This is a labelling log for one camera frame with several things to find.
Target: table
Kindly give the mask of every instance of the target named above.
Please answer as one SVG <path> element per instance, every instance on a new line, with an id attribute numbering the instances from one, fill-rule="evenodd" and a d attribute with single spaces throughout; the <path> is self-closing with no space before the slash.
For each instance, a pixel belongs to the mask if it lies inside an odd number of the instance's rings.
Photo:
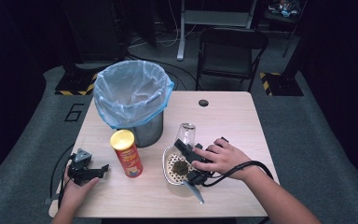
<path id="1" fill-rule="evenodd" d="M 185 0 L 182 0 L 182 11 L 180 20 L 180 42 L 176 59 L 182 61 L 185 54 L 185 24 L 241 26 L 249 29 L 255 11 L 256 0 L 252 0 L 249 12 L 224 12 L 224 11 L 202 11 L 186 10 Z"/>
<path id="2" fill-rule="evenodd" d="M 207 100 L 205 107 L 199 100 Z M 104 179 L 89 193 L 77 217 L 262 217 L 266 213 L 253 193 L 238 180 L 200 188 L 205 204 L 187 189 L 168 184 L 162 170 L 162 153 L 173 144 L 182 122 L 196 125 L 196 142 L 204 147 L 224 136 L 250 158 L 262 161 L 278 181 L 252 96 L 245 91 L 173 91 L 164 110 L 164 130 L 151 147 L 139 148 L 143 173 L 128 178 L 109 145 L 112 130 L 99 117 L 92 101 L 74 146 L 92 154 L 89 168 L 110 164 Z M 53 217 L 57 201 L 49 209 Z"/>

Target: gray carpet floor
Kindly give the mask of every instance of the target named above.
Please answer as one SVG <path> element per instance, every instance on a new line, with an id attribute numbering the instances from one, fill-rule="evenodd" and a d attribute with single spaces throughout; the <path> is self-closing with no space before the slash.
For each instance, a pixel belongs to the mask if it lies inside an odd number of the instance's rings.
<path id="1" fill-rule="evenodd" d="M 269 46 L 259 72 L 282 72 L 290 60 L 296 41 L 286 58 L 282 53 L 286 34 L 269 33 Z M 174 64 L 194 77 L 197 68 L 198 39 L 186 41 L 185 59 L 176 61 L 178 42 L 169 47 L 158 43 L 129 48 L 143 57 Z M 81 67 L 98 67 L 88 63 Z M 179 91 L 193 91 L 194 78 L 184 71 L 161 65 Z M 60 155 L 73 144 L 87 113 L 92 95 L 55 95 L 55 86 L 63 75 L 61 67 L 45 73 L 47 87 L 34 116 L 21 138 L 0 166 L 0 223 L 49 223 L 49 180 Z M 358 223 L 358 172 L 347 159 L 332 134 L 301 73 L 296 75 L 303 97 L 267 96 L 257 75 L 252 96 L 259 115 L 278 177 L 284 188 L 305 204 L 322 223 Z M 244 91 L 247 82 L 204 77 L 205 91 Z M 73 107 L 77 121 L 65 121 Z M 54 176 L 54 190 L 59 175 Z M 238 217 L 237 223 L 257 223 L 260 218 Z M 75 223 L 101 223 L 100 219 L 76 218 Z"/>

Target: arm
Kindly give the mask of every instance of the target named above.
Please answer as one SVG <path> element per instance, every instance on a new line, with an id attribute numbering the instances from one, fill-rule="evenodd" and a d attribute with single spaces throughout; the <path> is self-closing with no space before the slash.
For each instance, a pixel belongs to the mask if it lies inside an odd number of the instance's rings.
<path id="1" fill-rule="evenodd" d="M 193 161 L 192 165 L 195 168 L 224 174 L 234 166 L 251 160 L 241 150 L 223 139 L 217 139 L 214 143 L 216 145 L 208 146 L 208 150 L 212 152 L 193 149 L 201 157 L 213 161 L 213 163 Z M 269 178 L 260 168 L 249 166 L 230 177 L 239 179 L 248 186 L 273 223 L 320 223 L 307 207 Z"/>
<path id="2" fill-rule="evenodd" d="M 65 174 L 65 192 L 62 197 L 61 207 L 52 220 L 53 224 L 72 223 L 77 208 L 84 202 L 89 191 L 98 183 L 99 178 L 95 177 L 84 186 L 78 186 Z"/>

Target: yellow lid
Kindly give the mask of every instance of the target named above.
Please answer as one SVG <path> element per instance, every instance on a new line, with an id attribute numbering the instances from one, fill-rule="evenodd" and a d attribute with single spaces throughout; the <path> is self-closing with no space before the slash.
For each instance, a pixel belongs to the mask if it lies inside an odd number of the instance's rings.
<path id="1" fill-rule="evenodd" d="M 126 150 L 130 148 L 135 140 L 133 133 L 128 130 L 115 132 L 110 138 L 110 146 L 115 150 Z"/>

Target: wooden table top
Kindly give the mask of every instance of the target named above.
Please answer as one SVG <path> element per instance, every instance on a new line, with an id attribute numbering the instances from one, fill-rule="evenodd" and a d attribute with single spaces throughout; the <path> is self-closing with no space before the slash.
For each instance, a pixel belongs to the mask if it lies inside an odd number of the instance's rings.
<path id="1" fill-rule="evenodd" d="M 199 105 L 207 100 L 208 106 Z M 184 186 L 172 186 L 164 178 L 162 153 L 173 145 L 183 122 L 196 125 L 196 142 L 206 148 L 224 136 L 250 158 L 261 161 L 279 183 L 252 96 L 245 91 L 173 91 L 164 110 L 161 138 L 151 147 L 138 148 L 143 173 L 125 176 L 109 140 L 112 130 L 98 115 L 94 102 L 89 106 L 74 152 L 82 148 L 92 154 L 89 168 L 109 164 L 104 179 L 89 193 L 77 217 L 262 217 L 266 213 L 253 193 L 238 180 L 226 178 L 200 192 L 198 199 Z M 49 209 L 54 217 L 57 201 Z"/>

